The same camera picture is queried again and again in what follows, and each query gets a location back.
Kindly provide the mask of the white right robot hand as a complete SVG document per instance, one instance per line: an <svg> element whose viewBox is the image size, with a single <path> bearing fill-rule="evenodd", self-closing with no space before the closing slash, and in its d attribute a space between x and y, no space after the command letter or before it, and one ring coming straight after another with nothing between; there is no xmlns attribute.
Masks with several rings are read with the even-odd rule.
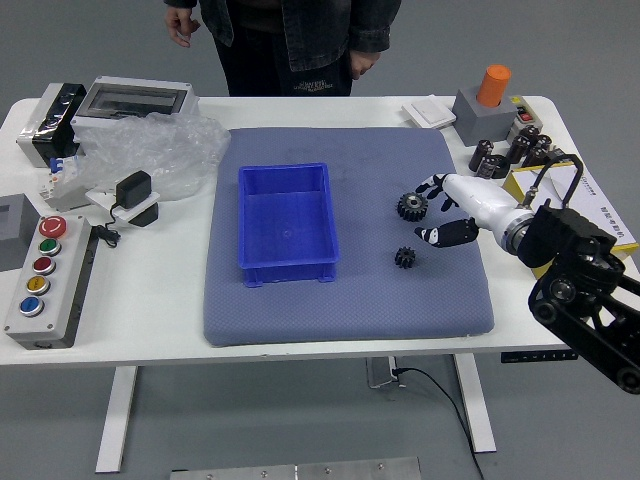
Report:
<svg viewBox="0 0 640 480"><path fill-rule="evenodd" d="M479 177L434 174L416 188L417 193L427 190L428 199L434 199L440 193L447 195L442 211L456 205L469 215L468 220L450 222L437 228L415 229L424 241L438 248L472 242L480 229L486 229L494 234L496 243L504 251L515 254L533 217L530 210L520 207L503 188Z"/></svg>

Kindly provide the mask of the person's right hand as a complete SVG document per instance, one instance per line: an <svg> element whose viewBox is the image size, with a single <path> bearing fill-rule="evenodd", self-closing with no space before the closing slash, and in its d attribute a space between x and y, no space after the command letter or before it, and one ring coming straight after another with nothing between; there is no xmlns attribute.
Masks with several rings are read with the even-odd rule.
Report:
<svg viewBox="0 0 640 480"><path fill-rule="evenodd" d="M164 16L170 39L183 48L191 46L191 39L201 26L193 17L191 8L168 6Z"/></svg>

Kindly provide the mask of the person's left hand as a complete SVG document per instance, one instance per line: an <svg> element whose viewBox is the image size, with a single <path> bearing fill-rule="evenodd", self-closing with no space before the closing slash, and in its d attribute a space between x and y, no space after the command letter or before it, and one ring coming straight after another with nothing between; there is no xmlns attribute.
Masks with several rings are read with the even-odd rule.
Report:
<svg viewBox="0 0 640 480"><path fill-rule="evenodd" d="M361 52L357 50L349 51L350 71L353 80L360 79L379 60L379 52Z"/></svg>

